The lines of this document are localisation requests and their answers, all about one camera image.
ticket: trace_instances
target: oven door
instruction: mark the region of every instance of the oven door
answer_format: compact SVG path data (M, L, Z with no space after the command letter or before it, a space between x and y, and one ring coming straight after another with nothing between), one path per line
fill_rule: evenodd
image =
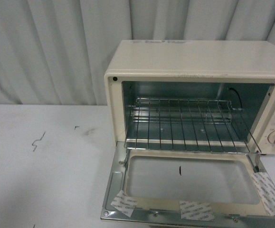
M255 173L265 173L257 160L256 154L131 150L118 142L101 219L154 226L275 228L275 216L268 215L253 181ZM130 217L111 205L121 190L138 202ZM213 219L183 218L182 202L209 205Z

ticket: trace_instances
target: oven top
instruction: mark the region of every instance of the oven top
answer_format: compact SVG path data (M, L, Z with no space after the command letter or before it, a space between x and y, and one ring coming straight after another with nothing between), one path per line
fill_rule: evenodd
M275 77L275 45L267 41L123 40L107 74L257 73Z

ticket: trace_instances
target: oven cavity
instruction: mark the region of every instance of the oven cavity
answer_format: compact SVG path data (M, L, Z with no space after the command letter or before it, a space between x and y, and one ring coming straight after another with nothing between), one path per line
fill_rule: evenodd
M123 82L128 149L260 152L252 127L269 84Z

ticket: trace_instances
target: curtain fold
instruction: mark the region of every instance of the curtain fold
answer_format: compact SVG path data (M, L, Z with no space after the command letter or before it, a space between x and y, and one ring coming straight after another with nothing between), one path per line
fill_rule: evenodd
M0 0L0 104L105 105L123 39L275 44L275 0Z

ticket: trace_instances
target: black cable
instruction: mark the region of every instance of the black cable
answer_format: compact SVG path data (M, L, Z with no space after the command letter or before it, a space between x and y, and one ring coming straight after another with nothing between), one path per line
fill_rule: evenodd
M235 88L229 88L228 90L232 90L233 92L235 92L237 94L238 99L240 100L241 110L243 110L242 100L241 100L240 94L238 94L238 92Z

